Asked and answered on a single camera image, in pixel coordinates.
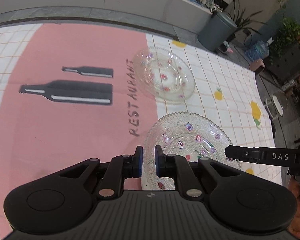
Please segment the white round stool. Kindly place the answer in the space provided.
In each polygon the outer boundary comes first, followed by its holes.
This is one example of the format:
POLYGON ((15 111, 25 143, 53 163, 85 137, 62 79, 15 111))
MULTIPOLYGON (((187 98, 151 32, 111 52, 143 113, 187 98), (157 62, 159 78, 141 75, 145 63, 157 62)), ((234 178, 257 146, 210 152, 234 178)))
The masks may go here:
POLYGON ((270 119, 276 120, 283 116, 285 94, 281 91, 275 92, 270 97, 266 98, 264 107, 267 110, 270 119))

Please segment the grey trash bin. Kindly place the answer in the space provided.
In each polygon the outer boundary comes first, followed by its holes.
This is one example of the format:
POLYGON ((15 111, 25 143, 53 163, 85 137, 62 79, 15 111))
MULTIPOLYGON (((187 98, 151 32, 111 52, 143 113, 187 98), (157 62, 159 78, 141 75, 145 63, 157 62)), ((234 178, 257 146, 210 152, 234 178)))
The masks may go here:
POLYGON ((237 24, 224 12, 217 12, 198 34, 198 41, 209 51, 215 51, 235 31, 237 24))

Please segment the blue water bottle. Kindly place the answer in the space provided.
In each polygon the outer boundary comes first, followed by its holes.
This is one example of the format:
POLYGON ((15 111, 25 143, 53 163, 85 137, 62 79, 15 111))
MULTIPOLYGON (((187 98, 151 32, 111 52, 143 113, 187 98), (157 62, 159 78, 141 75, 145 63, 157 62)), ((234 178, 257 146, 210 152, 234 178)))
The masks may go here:
POLYGON ((251 48, 245 51, 245 55, 251 62, 256 61, 258 59, 263 60, 269 56, 269 46, 272 43, 272 37, 267 42, 257 41, 251 48))

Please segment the green potted plant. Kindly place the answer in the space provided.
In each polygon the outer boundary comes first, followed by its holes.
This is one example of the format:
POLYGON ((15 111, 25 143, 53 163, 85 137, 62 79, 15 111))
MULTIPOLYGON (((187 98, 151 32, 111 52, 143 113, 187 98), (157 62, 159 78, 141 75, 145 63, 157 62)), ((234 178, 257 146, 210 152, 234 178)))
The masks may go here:
POLYGON ((281 21, 281 27, 269 46, 270 64, 273 64, 287 49, 297 43, 300 44, 300 23, 296 22, 294 18, 284 17, 281 21))

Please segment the clear floral glass plate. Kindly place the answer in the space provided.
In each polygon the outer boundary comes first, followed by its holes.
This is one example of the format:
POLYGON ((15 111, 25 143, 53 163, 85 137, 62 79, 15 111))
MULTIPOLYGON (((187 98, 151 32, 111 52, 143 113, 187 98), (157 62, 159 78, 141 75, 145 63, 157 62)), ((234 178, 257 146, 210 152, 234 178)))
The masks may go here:
POLYGON ((134 55, 132 63, 136 82, 143 92, 170 103, 185 101, 194 93, 191 68, 170 50, 147 47, 134 55))

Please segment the clear beaded glass plate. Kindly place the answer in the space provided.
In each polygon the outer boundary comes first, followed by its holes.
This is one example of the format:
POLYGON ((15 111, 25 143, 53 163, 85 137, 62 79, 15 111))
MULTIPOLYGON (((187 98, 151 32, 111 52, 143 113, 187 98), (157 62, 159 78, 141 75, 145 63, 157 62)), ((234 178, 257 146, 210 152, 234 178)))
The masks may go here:
POLYGON ((181 155, 187 161, 197 162, 208 157, 238 170, 239 161, 226 157, 225 148, 230 138, 214 122, 196 113, 177 112, 160 118, 149 130, 143 147, 141 187, 143 190, 174 190, 171 178, 157 176, 155 146, 165 154, 181 155))

